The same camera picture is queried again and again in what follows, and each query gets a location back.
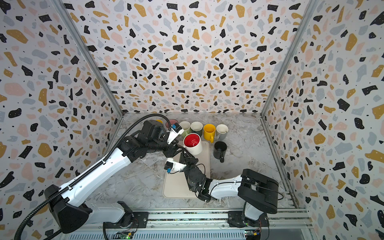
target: white arm segment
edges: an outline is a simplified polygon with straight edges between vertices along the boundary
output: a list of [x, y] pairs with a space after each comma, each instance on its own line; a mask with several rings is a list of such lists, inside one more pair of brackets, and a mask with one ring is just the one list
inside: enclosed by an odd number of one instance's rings
[[216, 198], [220, 199], [222, 197], [236, 197], [238, 193], [238, 187], [240, 187], [240, 182], [242, 180], [241, 175], [229, 179], [222, 180], [212, 180], [209, 185], [209, 194]]
[[[80, 182], [78, 182], [73, 189], [65, 191], [62, 194], [62, 197], [65, 199], [68, 197], [69, 204], [72, 206], [78, 207], [87, 199], [87, 197], [96, 190], [102, 183], [104, 183], [108, 178], [110, 178], [113, 174], [115, 174], [118, 170], [128, 166], [131, 161], [128, 157], [123, 157], [122, 151], [116, 148], [109, 159], [105, 160], [105, 164], [94, 169], [90, 174], [88, 174], [85, 178], [83, 178]], [[79, 178], [82, 174], [77, 176], [76, 178], [70, 180], [69, 182], [61, 185], [61, 189], [68, 186], [75, 179]]]

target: metal frame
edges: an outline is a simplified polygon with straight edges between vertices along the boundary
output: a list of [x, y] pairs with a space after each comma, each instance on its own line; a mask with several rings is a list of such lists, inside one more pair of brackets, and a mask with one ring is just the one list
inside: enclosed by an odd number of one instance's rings
[[[220, 233], [244, 232], [245, 230], [255, 230], [255, 227], [233, 228], [227, 223], [228, 211], [242, 211], [242, 209], [136, 209], [135, 211], [148, 211], [147, 227], [139, 228], [139, 234], [159, 234], [177, 233], [182, 234], [188, 231], [205, 233], [219, 230]], [[267, 214], [270, 229], [301, 229], [305, 239], [316, 239], [312, 234], [313, 226], [305, 209], [278, 209], [276, 214]], [[107, 235], [113, 239], [114, 234], [126, 229], [109, 229]], [[87, 224], [77, 231], [69, 234], [62, 234], [59, 240], [69, 239], [102, 239], [102, 225]], [[225, 238], [220, 239], [244, 239], [244, 238]]]
[[62, 0], [51, 0], [51, 3], [57, 13], [59, 14], [60, 18], [63, 20], [65, 27], [67, 28], [68, 32], [73, 37], [73, 40], [75, 41], [77, 47], [79, 48], [80, 52], [83, 54], [86, 62], [88, 63], [89, 67], [91, 68], [92, 72], [96, 75], [96, 78], [99, 80], [100, 85], [103, 87], [103, 90], [107, 97], [109, 98], [112, 106], [115, 108], [115, 111], [119, 115], [120, 118], [123, 116], [123, 111], [121, 110], [116, 98], [111, 92], [111, 89], [109, 88], [108, 84], [104, 81], [104, 76], [101, 74], [101, 71], [96, 65], [96, 62], [94, 61], [93, 57], [88, 51], [87, 46], [83, 42], [80, 33], [78, 32], [75, 24], [73, 23], [68, 11], [64, 7], [64, 4]]

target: terrazzo wallpaper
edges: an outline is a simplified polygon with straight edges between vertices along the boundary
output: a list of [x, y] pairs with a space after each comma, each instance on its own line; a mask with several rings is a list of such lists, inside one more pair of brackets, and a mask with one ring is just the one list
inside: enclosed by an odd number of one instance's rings
[[258, 112], [308, 0], [64, 0], [124, 112]]
[[319, 1], [265, 119], [319, 239], [384, 232], [382, 1]]
[[[48, 186], [105, 153], [119, 119], [51, 2], [0, 8], [0, 239], [11, 240]], [[47, 209], [22, 239], [58, 230]]]

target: gray speckle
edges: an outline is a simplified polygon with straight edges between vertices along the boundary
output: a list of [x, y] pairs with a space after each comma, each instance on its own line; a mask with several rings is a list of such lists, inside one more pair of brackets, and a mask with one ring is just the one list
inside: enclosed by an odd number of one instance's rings
[[237, 30], [239, 30], [240, 34], [245, 34], [245, 28], [242, 24], [236, 26]]
[[39, 120], [40, 120], [40, 126], [45, 130], [49, 131], [53, 127], [53, 124], [47, 119], [46, 116], [41, 115], [39, 117]]
[[68, 84], [68, 85], [72, 83], [72, 80], [68, 75], [62, 75], [60, 77], [60, 81], [61, 81], [61, 83]]
[[317, 223], [319, 224], [320, 228], [323, 228], [323, 226], [324, 226], [324, 219], [321, 216], [321, 214], [319, 214], [319, 217], [317, 218]]
[[373, 132], [369, 132], [369, 137], [367, 139], [368, 143], [373, 146], [375, 145], [376, 143], [376, 140], [377, 140], [377, 136], [376, 134], [374, 134]]
[[6, 24], [8, 24], [10, 26], [15, 25], [15, 22], [10, 17], [8, 17], [7, 15], [4, 15], [3, 22], [5, 22]]
[[164, 25], [169, 28], [169, 30], [172, 30], [172, 28], [170, 26], [170, 21], [168, 19], [164, 18], [163, 22], [164, 22]]
[[7, 140], [7, 142], [16, 142], [17, 136], [10, 136], [10, 139]]
[[344, 94], [344, 89], [338, 88], [335, 90], [336, 96], [342, 96]]
[[155, 33], [155, 30], [153, 30], [151, 25], [149, 25], [147, 23], [143, 25], [143, 28], [145, 28], [149, 33]]
[[91, 20], [93, 21], [93, 23], [99, 23], [99, 22], [100, 22], [99, 20], [97, 20], [97, 19], [94, 18], [94, 17], [91, 17]]
[[378, 102], [378, 101], [381, 100], [381, 97], [380, 97], [379, 95], [376, 95], [376, 96], [373, 97], [373, 100], [374, 100], [375, 102]]
[[123, 0], [120, 0], [116, 5], [115, 7], [113, 8], [115, 10], [115, 12], [122, 12], [124, 11], [124, 1]]
[[20, 192], [20, 191], [24, 191], [24, 188], [25, 188], [25, 183], [18, 183], [13, 188], [6, 190], [4, 193]]
[[352, 146], [352, 144], [350, 142], [349, 143], [341, 142], [341, 143], [339, 143], [339, 145], [337, 145], [335, 147], [335, 150], [336, 150], [337, 154], [339, 154], [339, 155], [343, 154], [345, 152], [349, 152], [352, 149], [353, 149], [353, 146]]
[[359, 29], [359, 35], [364, 35], [368, 30], [368, 25], [361, 26]]
[[41, 58], [41, 59], [46, 59], [48, 55], [45, 52], [40, 51], [39, 49], [35, 49], [32, 51], [32, 56]]
[[343, 63], [344, 61], [342, 58], [336, 58], [336, 66], [335, 66], [336, 71], [341, 72], [341, 70], [343, 69]]
[[41, 9], [46, 9], [48, 7], [48, 3], [45, 0], [41, 1], [39, 4]]
[[127, 63], [125, 62], [125, 61], [121, 61], [120, 62], [120, 69], [122, 70], [122, 71], [127, 71], [128, 69], [127, 69]]
[[196, 19], [194, 19], [193, 17], [190, 17], [189, 18], [189, 21], [193, 24], [193, 23], [197, 23]]
[[19, 59], [20, 59], [22, 62], [26, 63], [26, 64], [29, 64], [29, 65], [32, 64], [32, 59], [30, 59], [30, 58], [28, 58], [28, 57], [24, 57], [24, 58], [19, 57]]
[[317, 189], [319, 190], [319, 192], [321, 192], [321, 193], [327, 193], [328, 191], [327, 191], [327, 189], [325, 189], [320, 183], [316, 183], [316, 187], [317, 187]]
[[200, 61], [200, 63], [198, 64], [198, 67], [199, 67], [199, 71], [203, 71], [205, 68], [205, 61], [204, 60]]
[[341, 24], [340, 26], [336, 26], [334, 28], [331, 28], [331, 30], [329, 31], [330, 34], [332, 35], [337, 35], [341, 32], [341, 30], [345, 28], [345, 24]]
[[59, 134], [57, 132], [51, 132], [51, 135], [54, 137], [54, 138], [58, 138], [59, 137]]
[[237, 51], [235, 56], [239, 59], [239, 60], [243, 60], [244, 59], [244, 56], [245, 56], [245, 53], [243, 51]]
[[259, 19], [257, 26], [260, 28], [261, 31], [264, 31], [264, 25], [265, 23], [263, 22], [263, 20]]
[[376, 51], [376, 48], [371, 47], [371, 48], [368, 48], [366, 51], [367, 51], [367, 53], [374, 52], [374, 51]]
[[365, 192], [363, 187], [356, 187], [356, 190], [361, 192], [362, 194], [366, 194], [366, 192]]
[[233, 27], [231, 25], [227, 24], [226, 26], [227, 26], [227, 30], [228, 31], [232, 31], [233, 30]]
[[355, 109], [352, 109], [352, 114], [355, 114], [355, 115], [359, 115], [361, 116], [362, 113], [364, 112], [364, 108], [365, 107], [361, 107], [361, 108], [355, 108]]
[[192, 44], [191, 44], [191, 41], [188, 39], [187, 43], [185, 44], [185, 47], [189, 48], [190, 45], [192, 45]]
[[155, 57], [157, 57], [159, 60], [163, 60], [163, 53], [162, 52], [160, 52], [160, 51], [158, 51], [158, 50], [156, 50], [155, 52], [153, 52], [153, 55], [155, 56]]
[[325, 97], [324, 88], [319, 88], [316, 90], [316, 100], [320, 101]]
[[372, 226], [372, 218], [371, 218], [372, 211], [369, 209], [366, 215], [361, 218], [360, 220], [365, 224], [367, 228]]
[[23, 104], [30, 104], [30, 105], [32, 105], [35, 102], [36, 102], [35, 100], [30, 99], [30, 98], [26, 98], [26, 99], [23, 100]]
[[222, 2], [219, 6], [215, 8], [215, 12], [222, 13], [225, 10], [226, 5], [227, 1]]

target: marble surface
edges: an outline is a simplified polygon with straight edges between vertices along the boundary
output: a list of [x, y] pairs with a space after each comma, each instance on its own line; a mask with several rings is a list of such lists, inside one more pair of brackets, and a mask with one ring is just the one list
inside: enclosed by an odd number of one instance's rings
[[[145, 113], [131, 113], [124, 116], [117, 138]], [[225, 124], [229, 128], [223, 140], [227, 146], [225, 162], [213, 157], [213, 144], [210, 143], [210, 173], [213, 179], [226, 179], [249, 168], [279, 182], [279, 191], [284, 192], [281, 177], [277, 170], [270, 147], [266, 140], [259, 115], [256, 114], [211, 114], [211, 113], [172, 113], [164, 114], [169, 119], [199, 121], [215, 126]], [[138, 124], [130, 133], [141, 129]], [[242, 208], [244, 200], [239, 197], [225, 197], [205, 203], [199, 199], [167, 199], [162, 196], [165, 177], [165, 157], [162, 152], [148, 153], [128, 167], [110, 177], [87, 199], [89, 202], [114, 203], [124, 201], [136, 208]], [[278, 202], [278, 207], [291, 207], [287, 198]]]

